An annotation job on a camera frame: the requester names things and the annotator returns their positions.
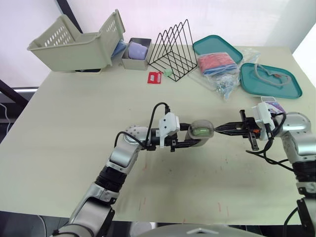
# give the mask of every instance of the small green object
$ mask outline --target small green object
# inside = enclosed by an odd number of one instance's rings
[[[199,137],[199,136],[205,137],[205,136],[209,136],[210,135],[208,127],[196,128],[196,129],[192,130],[192,134],[194,136],[197,136],[197,137]]]
[[[163,71],[163,74],[168,77],[172,75],[172,69],[171,68],[167,68]]]

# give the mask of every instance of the red mark on table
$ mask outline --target red mark on table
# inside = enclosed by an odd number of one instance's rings
[[[143,168],[143,171],[147,169],[147,160],[145,160],[145,167]]]
[[[218,211],[222,212],[221,204],[219,202],[217,204],[218,204]]]

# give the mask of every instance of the floor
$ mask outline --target floor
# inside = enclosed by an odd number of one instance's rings
[[[15,104],[6,104],[8,117],[17,119],[22,110]],[[0,110],[0,143],[6,134],[7,123],[3,112]],[[43,216],[47,228],[47,236],[53,230],[61,228],[68,221],[67,218]],[[107,237],[128,237],[130,222],[112,222]],[[282,226],[232,226],[247,230],[267,237],[282,236]],[[44,227],[36,215],[10,213],[0,211],[0,237],[44,237]],[[302,236],[301,226],[288,226],[288,237]]]
[[[61,228],[68,222],[68,218],[42,216],[46,224],[47,236],[53,230]],[[44,227],[36,215],[0,212],[1,237],[44,237]]]

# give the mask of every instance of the wire rack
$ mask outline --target wire rack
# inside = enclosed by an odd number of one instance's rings
[[[161,72],[171,69],[172,74],[168,77],[178,81],[197,66],[192,45],[191,30],[186,19],[184,23],[180,22],[168,31],[159,33],[149,65]]]

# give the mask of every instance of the white wall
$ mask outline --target white wall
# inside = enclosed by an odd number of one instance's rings
[[[233,45],[299,45],[316,21],[315,0],[68,0],[83,32],[98,31],[117,8],[126,33],[156,40],[188,18],[193,41],[220,35]],[[28,44],[60,15],[54,0],[0,1],[0,78],[10,86],[39,86],[49,69]]]
[[[26,50],[60,15],[54,0],[0,1],[0,79],[11,87],[39,86],[50,69]]]
[[[316,24],[294,51],[293,57],[316,87]]]
[[[148,37],[188,18],[193,41],[220,35],[233,45],[288,46],[316,21],[315,0],[68,0],[83,32],[98,31],[116,8],[125,40]]]

